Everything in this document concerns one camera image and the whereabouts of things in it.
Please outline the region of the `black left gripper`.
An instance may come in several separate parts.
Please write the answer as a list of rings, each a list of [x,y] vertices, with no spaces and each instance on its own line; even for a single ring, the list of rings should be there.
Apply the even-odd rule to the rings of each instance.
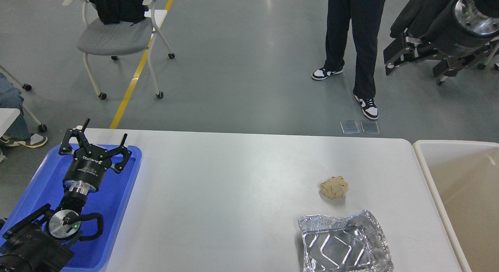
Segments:
[[[107,169],[116,174],[127,165],[132,153],[125,146],[127,133],[122,137],[120,145],[114,149],[107,150],[101,146],[90,144],[84,132],[90,119],[87,118],[82,128],[68,128],[61,141],[59,155],[73,156],[63,179],[64,192],[75,192],[80,194],[96,193],[99,191]],[[69,143],[75,138],[80,148],[74,150]],[[111,158],[121,155],[119,162],[112,162]]]

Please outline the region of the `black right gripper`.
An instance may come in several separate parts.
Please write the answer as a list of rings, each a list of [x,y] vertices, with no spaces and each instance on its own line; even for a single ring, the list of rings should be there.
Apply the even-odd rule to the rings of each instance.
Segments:
[[[440,61],[433,67],[433,77],[455,77],[460,70],[469,66],[474,58],[448,57],[425,38],[414,37],[408,29],[383,50],[385,74],[390,76],[404,62],[418,63],[426,60]]]

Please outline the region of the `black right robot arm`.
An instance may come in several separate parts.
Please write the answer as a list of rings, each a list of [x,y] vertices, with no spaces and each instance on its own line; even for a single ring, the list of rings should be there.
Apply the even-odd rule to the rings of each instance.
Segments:
[[[409,0],[383,51],[386,75],[434,60],[433,77],[442,85],[465,68],[484,69],[498,54],[498,18],[498,0]]]

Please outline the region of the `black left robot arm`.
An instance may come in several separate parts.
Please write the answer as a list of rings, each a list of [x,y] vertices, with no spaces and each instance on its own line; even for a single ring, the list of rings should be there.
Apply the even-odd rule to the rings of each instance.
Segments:
[[[2,272],[59,272],[73,258],[73,244],[95,240],[104,232],[103,215],[83,214],[83,208],[88,195],[98,192],[106,171],[120,174],[132,152],[126,147],[127,134],[111,150],[91,144],[84,134],[89,122],[67,129],[61,141],[59,155],[71,155],[73,160],[57,208],[46,203],[2,235]]]

